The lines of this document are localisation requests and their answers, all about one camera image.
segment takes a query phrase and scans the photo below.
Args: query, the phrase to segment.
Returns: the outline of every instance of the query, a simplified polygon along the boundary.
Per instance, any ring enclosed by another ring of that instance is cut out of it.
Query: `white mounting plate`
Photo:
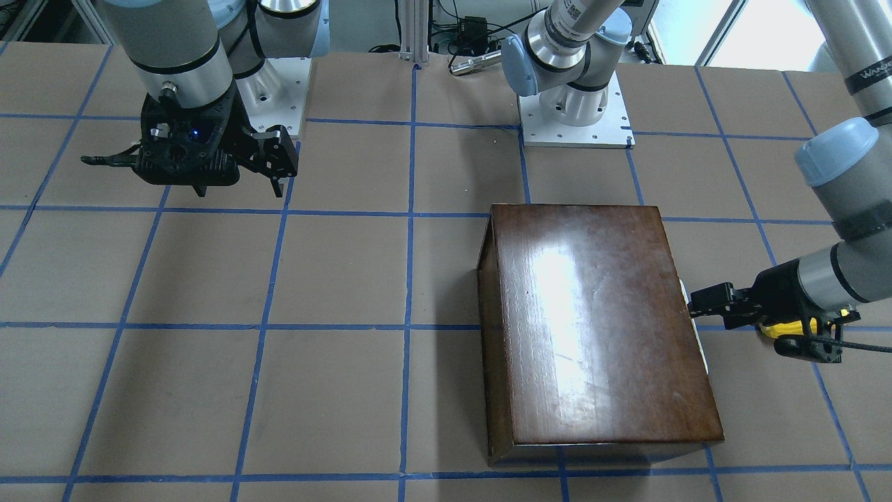
[[[625,110],[623,92],[614,72],[610,78],[607,109],[591,126],[575,127],[551,120],[542,112],[539,95],[519,96],[524,144],[528,146],[569,146],[583,148],[626,148],[635,145],[635,136]]]
[[[287,95],[282,99],[270,100],[269,106],[262,106],[259,113],[250,115],[251,125],[263,132],[269,126],[281,124],[288,128],[292,139],[300,139],[313,60],[309,57],[288,57],[270,58],[268,61],[282,76]]]

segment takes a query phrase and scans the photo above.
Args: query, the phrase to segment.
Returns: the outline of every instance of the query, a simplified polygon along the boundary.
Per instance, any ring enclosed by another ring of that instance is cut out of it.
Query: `cable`
[[[374,46],[374,47],[368,49],[368,51],[370,53],[377,53],[377,54],[398,53],[400,50],[402,50],[401,47],[397,46],[396,44],[383,44],[383,45]]]
[[[449,16],[451,16],[451,17],[453,17],[453,18],[455,18],[455,19],[461,21],[461,17],[458,15],[458,7],[455,5],[455,0],[452,0],[452,6],[455,8],[455,13],[454,13],[454,14],[451,13],[451,12],[449,12],[449,11],[447,11],[446,8],[443,7],[443,4],[442,4],[442,1],[441,1],[441,0],[437,0],[437,4],[439,4],[439,5],[440,5],[440,8],[441,8],[445,13],[447,13]],[[486,25],[487,25],[487,26],[494,26],[494,27],[496,27],[496,28],[498,28],[498,29],[500,29],[500,30],[502,30],[502,29],[507,29],[507,30],[510,31],[511,33],[514,33],[514,31],[511,30],[511,29],[508,29],[508,27],[502,26],[502,25],[500,25],[500,24],[496,24],[496,23],[494,23],[494,22],[487,22]]]
[[[885,352],[887,354],[892,354],[892,347],[883,347],[881,345],[868,345],[864,343],[855,343],[852,341],[842,341],[836,339],[829,339],[826,337],[813,337],[809,335],[802,335],[802,337],[808,341],[823,343],[827,345],[835,345],[837,347],[842,348],[855,348],[858,350],[869,350],[871,352]]]
[[[256,0],[256,4],[260,5],[260,0]],[[235,49],[238,47],[238,45],[242,43],[242,39],[244,38],[245,34],[248,33],[248,29],[251,27],[252,22],[256,22],[256,21],[253,18],[251,18],[244,22],[244,28],[242,29],[242,32],[239,33],[238,37],[235,38],[235,42],[232,43],[232,46],[230,46],[229,49],[227,49],[226,57],[229,57],[230,55],[232,55],[232,53],[235,52]]]
[[[393,0],[393,17],[396,18],[396,36],[402,46],[402,25],[400,24],[400,0]]]
[[[483,37],[489,37],[489,36],[492,35],[493,33],[498,33],[498,32],[500,32],[500,31],[502,31],[503,29],[508,29],[508,28],[511,28],[512,26],[515,26],[516,24],[520,24],[520,23],[522,23],[522,22],[524,22],[524,21],[530,20],[530,19],[533,18],[533,16],[535,16],[536,14],[538,14],[538,13],[544,11],[545,9],[548,9],[548,7],[541,8],[540,10],[538,10],[538,11],[532,13],[532,14],[528,14],[528,15],[526,15],[526,16],[524,16],[524,17],[518,19],[518,20],[512,21],[512,22],[506,24],[505,26],[503,26],[503,27],[501,27],[501,28],[499,28],[499,29],[491,29],[490,31],[487,31],[486,33],[482,34],[481,36],[472,38],[472,39],[468,40],[467,42],[463,41],[463,42],[462,42],[463,45],[460,46],[460,47],[458,48],[458,50],[456,51],[456,53],[452,55],[452,59],[450,59],[449,62],[446,63],[447,68],[450,67],[450,66],[452,66],[452,64],[455,62],[455,58],[458,57],[458,53],[461,52],[461,49],[465,48],[465,45],[466,45],[466,44],[470,44],[471,42],[475,42],[476,40],[479,40],[480,38],[483,38]]]

